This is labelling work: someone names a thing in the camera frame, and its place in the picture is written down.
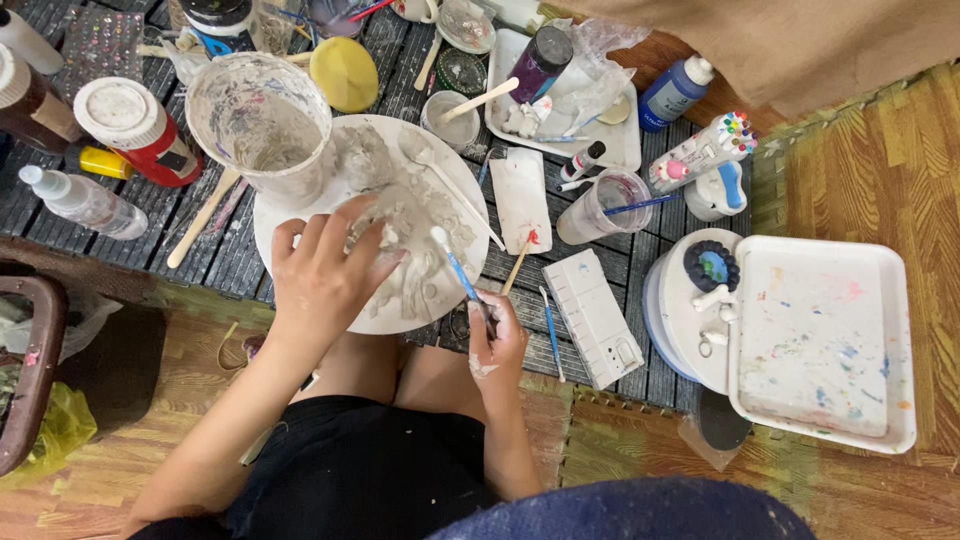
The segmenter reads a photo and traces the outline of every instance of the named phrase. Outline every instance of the hand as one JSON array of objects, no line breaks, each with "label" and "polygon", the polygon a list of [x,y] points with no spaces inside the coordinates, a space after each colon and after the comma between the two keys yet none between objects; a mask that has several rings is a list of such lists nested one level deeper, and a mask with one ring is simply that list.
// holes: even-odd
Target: hand
[{"label": "hand", "polygon": [[375,200],[374,195],[354,197],[333,214],[316,214],[309,223],[291,219],[274,230],[276,320],[293,326],[294,335],[339,336],[403,260],[406,250],[380,253],[382,220],[367,228],[349,255],[344,253],[350,225]]},{"label": "hand", "polygon": [[477,296],[490,308],[496,339],[490,341],[483,320],[483,309],[467,303],[470,319],[469,365],[473,380],[480,388],[484,404],[511,403],[523,373],[523,355],[529,334],[516,320],[514,306],[506,296],[476,289]]}]

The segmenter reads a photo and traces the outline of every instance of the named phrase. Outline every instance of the yellow plastic bag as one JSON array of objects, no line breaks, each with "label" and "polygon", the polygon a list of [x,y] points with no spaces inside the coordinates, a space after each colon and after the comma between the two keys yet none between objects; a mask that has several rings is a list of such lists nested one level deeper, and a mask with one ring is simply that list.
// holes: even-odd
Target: yellow plastic bag
[{"label": "yellow plastic bag", "polygon": [[54,382],[34,448],[19,467],[0,478],[0,491],[28,487],[66,467],[66,457],[96,432],[84,393]]}]

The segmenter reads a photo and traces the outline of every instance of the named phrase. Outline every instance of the brown bottle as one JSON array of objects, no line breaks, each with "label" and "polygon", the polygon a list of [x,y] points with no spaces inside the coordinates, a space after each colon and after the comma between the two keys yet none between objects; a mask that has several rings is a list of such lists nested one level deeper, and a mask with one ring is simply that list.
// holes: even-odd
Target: brown bottle
[{"label": "brown bottle", "polygon": [[84,134],[57,89],[2,43],[0,130],[40,152],[59,156]]}]

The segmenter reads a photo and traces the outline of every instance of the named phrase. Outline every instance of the leg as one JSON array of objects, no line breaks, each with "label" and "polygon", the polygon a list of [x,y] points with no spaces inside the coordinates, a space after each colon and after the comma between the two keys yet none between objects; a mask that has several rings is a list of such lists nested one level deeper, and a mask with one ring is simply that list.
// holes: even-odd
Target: leg
[{"label": "leg", "polygon": [[467,355],[440,347],[415,351],[400,376],[394,406],[426,412],[456,412],[487,424],[480,390]]},{"label": "leg", "polygon": [[317,373],[320,378],[290,403],[317,396],[359,396],[387,405],[396,390],[396,338],[344,332],[321,359]]}]

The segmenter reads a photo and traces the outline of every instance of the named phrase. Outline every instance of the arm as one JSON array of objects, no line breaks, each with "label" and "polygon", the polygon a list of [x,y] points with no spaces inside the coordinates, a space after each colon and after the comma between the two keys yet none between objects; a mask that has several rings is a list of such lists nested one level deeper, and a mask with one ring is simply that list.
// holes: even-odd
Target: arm
[{"label": "arm", "polygon": [[[272,426],[333,341],[405,255],[379,255],[382,223],[371,225],[349,255],[348,228],[373,197],[357,197],[309,223],[274,231],[276,320],[244,373],[160,465],[133,505],[123,537],[154,521],[226,509],[249,468],[239,459]],[[294,237],[300,244],[293,247]]]},{"label": "arm", "polygon": [[527,439],[518,387],[527,349],[527,331],[516,320],[514,307],[505,296],[477,289],[477,295],[492,308],[496,339],[487,337],[483,312],[468,303],[470,319],[470,372],[480,388],[487,411],[484,435],[484,474],[497,495],[505,501],[536,495],[543,490]]}]

